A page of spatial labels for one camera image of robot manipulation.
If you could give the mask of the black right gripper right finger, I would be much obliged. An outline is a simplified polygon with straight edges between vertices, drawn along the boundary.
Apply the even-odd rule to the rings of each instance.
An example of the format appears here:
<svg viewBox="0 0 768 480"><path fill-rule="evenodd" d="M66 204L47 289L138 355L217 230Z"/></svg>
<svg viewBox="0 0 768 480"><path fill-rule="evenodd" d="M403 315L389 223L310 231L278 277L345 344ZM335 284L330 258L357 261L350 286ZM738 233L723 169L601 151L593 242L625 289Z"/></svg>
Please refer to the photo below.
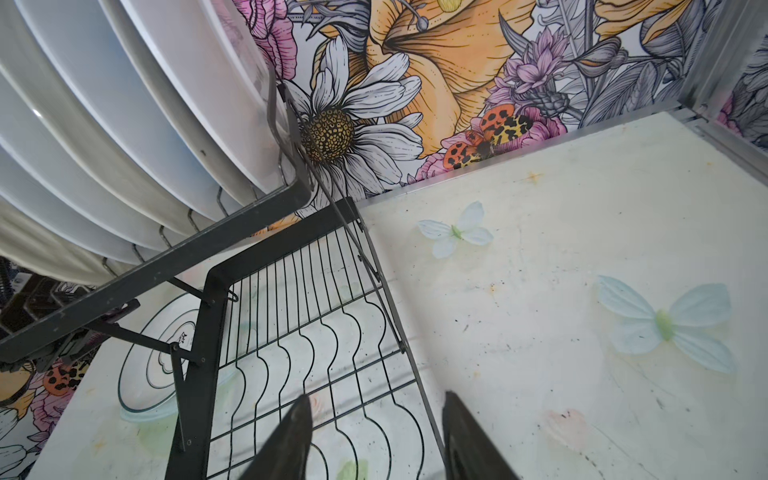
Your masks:
<svg viewBox="0 0 768 480"><path fill-rule="evenodd" d="M448 480L518 480L460 397L445 394L442 410L444 464Z"/></svg>

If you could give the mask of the blue white striped plate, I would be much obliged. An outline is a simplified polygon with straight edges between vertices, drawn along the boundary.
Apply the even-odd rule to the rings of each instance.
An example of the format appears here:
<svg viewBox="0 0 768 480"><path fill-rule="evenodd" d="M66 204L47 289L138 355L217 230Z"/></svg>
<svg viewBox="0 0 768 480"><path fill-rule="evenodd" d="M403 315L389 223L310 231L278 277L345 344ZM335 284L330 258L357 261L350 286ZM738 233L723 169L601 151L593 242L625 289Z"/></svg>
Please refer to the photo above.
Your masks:
<svg viewBox="0 0 768 480"><path fill-rule="evenodd" d="M221 23L221 1L124 1L163 72L229 160L259 190L284 185L266 105Z"/></svg>

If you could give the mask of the red character white plate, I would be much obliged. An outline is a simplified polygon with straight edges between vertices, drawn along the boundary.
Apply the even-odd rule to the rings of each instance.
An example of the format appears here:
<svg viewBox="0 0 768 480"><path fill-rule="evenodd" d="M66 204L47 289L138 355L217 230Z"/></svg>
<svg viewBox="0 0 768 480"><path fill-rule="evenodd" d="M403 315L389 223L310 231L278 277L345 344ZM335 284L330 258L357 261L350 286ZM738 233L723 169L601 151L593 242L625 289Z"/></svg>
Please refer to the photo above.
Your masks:
<svg viewBox="0 0 768 480"><path fill-rule="evenodd" d="M1 196L59 237L94 254L138 265L132 245L97 226L34 180L1 149Z"/></svg>

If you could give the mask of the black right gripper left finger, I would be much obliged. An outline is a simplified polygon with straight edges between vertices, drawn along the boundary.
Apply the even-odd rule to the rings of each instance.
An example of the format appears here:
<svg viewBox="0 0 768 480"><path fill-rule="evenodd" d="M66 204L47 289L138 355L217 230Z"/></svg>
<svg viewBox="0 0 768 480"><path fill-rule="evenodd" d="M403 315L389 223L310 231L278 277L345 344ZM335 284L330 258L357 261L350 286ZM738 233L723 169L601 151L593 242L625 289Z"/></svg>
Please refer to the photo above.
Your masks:
<svg viewBox="0 0 768 480"><path fill-rule="evenodd" d="M305 479L312 431L310 398L302 394L294 401L240 479Z"/></svg>

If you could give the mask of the cream floral oval plate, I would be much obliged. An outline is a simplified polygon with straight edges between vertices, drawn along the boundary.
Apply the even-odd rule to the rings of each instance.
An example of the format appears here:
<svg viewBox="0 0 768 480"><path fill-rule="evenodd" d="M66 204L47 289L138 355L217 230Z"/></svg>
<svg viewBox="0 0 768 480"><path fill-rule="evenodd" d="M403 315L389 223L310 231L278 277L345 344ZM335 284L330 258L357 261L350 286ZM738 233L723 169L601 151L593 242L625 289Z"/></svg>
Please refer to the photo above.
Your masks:
<svg viewBox="0 0 768 480"><path fill-rule="evenodd" d="M1 3L1 72L70 157L113 197L178 234L211 225L142 170L87 111L12 1Z"/></svg>

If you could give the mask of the white grey emblem plate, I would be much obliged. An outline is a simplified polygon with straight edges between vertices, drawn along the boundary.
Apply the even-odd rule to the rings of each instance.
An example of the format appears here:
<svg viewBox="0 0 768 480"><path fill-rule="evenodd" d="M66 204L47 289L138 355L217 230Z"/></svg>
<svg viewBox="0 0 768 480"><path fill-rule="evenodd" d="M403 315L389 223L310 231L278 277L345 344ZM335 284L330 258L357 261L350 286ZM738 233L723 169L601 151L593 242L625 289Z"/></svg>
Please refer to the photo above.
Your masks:
<svg viewBox="0 0 768 480"><path fill-rule="evenodd" d="M192 347L200 300L190 294L164 305L141 330L165 343ZM177 413L171 355L132 345L118 381L121 418L131 423L154 422Z"/></svg>

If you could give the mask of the yellow woven placemat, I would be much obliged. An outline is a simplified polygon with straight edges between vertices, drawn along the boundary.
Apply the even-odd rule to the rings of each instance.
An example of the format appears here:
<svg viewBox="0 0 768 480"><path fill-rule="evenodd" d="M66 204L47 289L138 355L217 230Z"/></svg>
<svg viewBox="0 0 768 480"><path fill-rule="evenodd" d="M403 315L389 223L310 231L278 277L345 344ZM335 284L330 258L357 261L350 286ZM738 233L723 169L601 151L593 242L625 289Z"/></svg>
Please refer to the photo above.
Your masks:
<svg viewBox="0 0 768 480"><path fill-rule="evenodd" d="M102 257L53 234L5 199L1 199L1 255L60 281L98 286L115 278Z"/></svg>

